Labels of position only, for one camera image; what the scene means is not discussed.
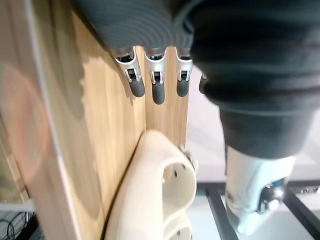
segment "black cable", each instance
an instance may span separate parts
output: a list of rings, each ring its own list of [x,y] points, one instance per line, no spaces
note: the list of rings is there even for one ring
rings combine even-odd
[[[12,224],[12,221],[9,221],[7,219],[0,219],[0,222],[4,222],[4,223],[7,223],[8,224],[8,227],[6,228],[6,237],[7,239],[4,239],[4,240],[12,240],[12,237],[10,236],[9,232],[10,232],[10,227],[12,229],[12,236],[13,236],[13,240],[15,239],[15,227],[14,225]]]
[[[18,229],[15,229],[15,221],[20,216],[24,221],[23,226],[21,226]],[[27,226],[28,222],[33,216],[34,216],[34,213],[32,213],[31,215],[31,213],[29,212],[21,211],[18,214],[16,214],[11,220],[4,219],[4,218],[0,219],[0,222],[7,224],[6,237],[2,237],[0,238],[0,240],[15,240],[16,236],[18,236],[23,231],[23,229]]]

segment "white plastic object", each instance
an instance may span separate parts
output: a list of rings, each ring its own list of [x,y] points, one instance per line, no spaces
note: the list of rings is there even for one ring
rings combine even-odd
[[[105,240],[175,240],[175,226],[190,232],[183,217],[197,188],[192,163],[162,133],[149,130],[140,138],[120,186]]]
[[[289,156],[279,159],[264,159],[243,154],[232,147],[227,148],[226,204],[229,210],[237,216],[237,223],[231,225],[243,235],[251,235],[278,208],[272,202],[265,213],[257,212],[261,191],[274,181],[291,174],[296,157]]]
[[[148,67],[149,75],[152,84],[156,84],[156,77],[155,72],[160,73],[160,84],[163,84],[165,81],[165,75],[166,75],[166,55],[167,55],[167,49],[164,51],[164,55],[161,59],[153,60],[150,59],[146,52],[144,52],[144,59],[146,62],[146,65]]]
[[[133,51],[133,59],[129,62],[123,62],[123,61],[118,60],[116,57],[114,58],[115,61],[120,66],[123,73],[125,74],[129,83],[132,82],[132,79],[131,79],[130,74],[128,72],[129,69],[133,69],[136,80],[138,82],[142,80],[139,60],[138,60],[137,53],[136,53],[136,46],[132,47],[132,51]]]
[[[192,68],[193,68],[193,61],[192,59],[183,60],[178,56],[178,50],[175,49],[175,57],[176,57],[176,75],[178,81],[182,80],[182,71],[186,71],[186,78],[185,81],[190,80]]]

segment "light wood surface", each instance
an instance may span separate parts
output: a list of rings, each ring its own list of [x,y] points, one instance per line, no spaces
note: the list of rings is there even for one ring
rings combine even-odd
[[[4,2],[15,38],[6,45],[15,51],[1,59],[0,111],[41,227],[49,240],[100,239],[146,127],[185,143],[188,98],[176,93],[174,50],[158,106],[142,48],[146,94],[135,98],[68,1]]]
[[[156,105],[153,102],[150,75],[147,70],[144,73],[146,129],[156,129],[164,133],[174,144],[184,146],[189,94],[185,97],[178,96],[175,49],[168,47],[166,54],[165,100],[163,104]]]
[[[0,2],[0,29],[3,44],[0,44],[0,89],[4,86],[8,63],[17,67],[19,65],[17,52],[12,44],[14,35],[8,12],[7,1]],[[7,131],[3,124],[2,111],[0,109],[0,203],[23,203],[28,200],[24,181],[20,175],[15,156],[9,144]]]

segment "wooden board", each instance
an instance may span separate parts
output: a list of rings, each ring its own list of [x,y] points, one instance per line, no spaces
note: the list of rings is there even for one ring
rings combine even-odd
[[[146,94],[135,98],[68,1],[5,2],[16,63],[6,60],[0,110],[39,222],[49,240],[99,239],[146,127],[185,143],[188,98],[176,93],[174,50],[157,106],[142,48]]]
[[[9,4],[7,1],[0,2],[0,29],[4,43],[0,44],[0,88],[4,85],[5,71],[8,63],[18,66],[17,52],[13,45],[14,35],[10,22]],[[28,200],[25,184],[21,178],[15,156],[12,153],[8,136],[3,124],[0,110],[0,203],[23,203]]]
[[[166,72],[164,80],[165,100],[156,105],[152,99],[152,83],[145,63],[145,115],[146,129],[156,129],[164,133],[174,144],[185,145],[189,94],[177,94],[176,52],[174,47],[167,48]]]

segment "black metal frame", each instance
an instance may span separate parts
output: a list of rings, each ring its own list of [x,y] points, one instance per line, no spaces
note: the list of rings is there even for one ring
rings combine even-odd
[[[289,181],[284,204],[294,214],[303,227],[315,239],[320,239],[320,220],[300,201],[289,188],[320,186],[320,180]],[[197,184],[198,192],[205,192],[221,240],[239,240],[227,219],[227,212],[221,200],[225,194],[225,182],[203,182]]]
[[[21,233],[16,237],[15,240],[30,240],[38,227],[39,223],[36,215],[34,215],[31,217],[25,228],[21,231]]]

